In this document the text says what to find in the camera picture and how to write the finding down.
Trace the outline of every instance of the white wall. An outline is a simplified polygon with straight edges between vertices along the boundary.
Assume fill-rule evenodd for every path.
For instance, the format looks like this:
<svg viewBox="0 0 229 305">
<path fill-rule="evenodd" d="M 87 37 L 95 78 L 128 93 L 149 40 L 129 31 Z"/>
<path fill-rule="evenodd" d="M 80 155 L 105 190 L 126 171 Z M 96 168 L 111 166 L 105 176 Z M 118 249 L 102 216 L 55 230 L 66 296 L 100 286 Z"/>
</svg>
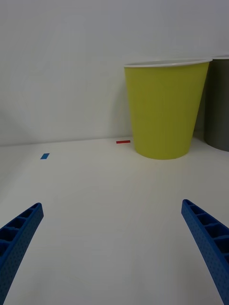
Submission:
<svg viewBox="0 0 229 305">
<path fill-rule="evenodd" d="M 131 134 L 123 63 L 229 50 L 228 0 L 1 0 L 0 144 Z"/>
</svg>

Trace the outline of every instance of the gray cup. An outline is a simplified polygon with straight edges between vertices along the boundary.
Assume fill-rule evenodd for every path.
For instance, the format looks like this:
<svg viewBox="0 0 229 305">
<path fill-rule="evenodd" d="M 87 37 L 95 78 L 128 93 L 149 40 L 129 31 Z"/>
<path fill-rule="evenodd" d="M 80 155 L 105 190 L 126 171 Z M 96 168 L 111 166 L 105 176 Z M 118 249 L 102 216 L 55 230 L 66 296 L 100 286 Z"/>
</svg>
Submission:
<svg viewBox="0 0 229 305">
<path fill-rule="evenodd" d="M 229 56 L 210 62 L 205 104 L 204 140 L 229 152 Z"/>
</svg>

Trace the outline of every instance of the white floor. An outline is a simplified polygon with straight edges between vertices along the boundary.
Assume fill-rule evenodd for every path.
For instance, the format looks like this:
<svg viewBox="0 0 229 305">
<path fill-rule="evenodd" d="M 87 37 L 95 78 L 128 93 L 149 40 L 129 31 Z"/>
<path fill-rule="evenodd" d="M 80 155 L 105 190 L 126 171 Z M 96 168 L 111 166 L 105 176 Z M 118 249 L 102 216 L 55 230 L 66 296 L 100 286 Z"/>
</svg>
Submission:
<svg viewBox="0 0 229 305">
<path fill-rule="evenodd" d="M 44 209 L 5 305 L 221 304 L 181 204 L 229 226 L 229 153 L 193 139 L 159 161 L 115 141 L 0 148 L 0 227 Z"/>
</svg>

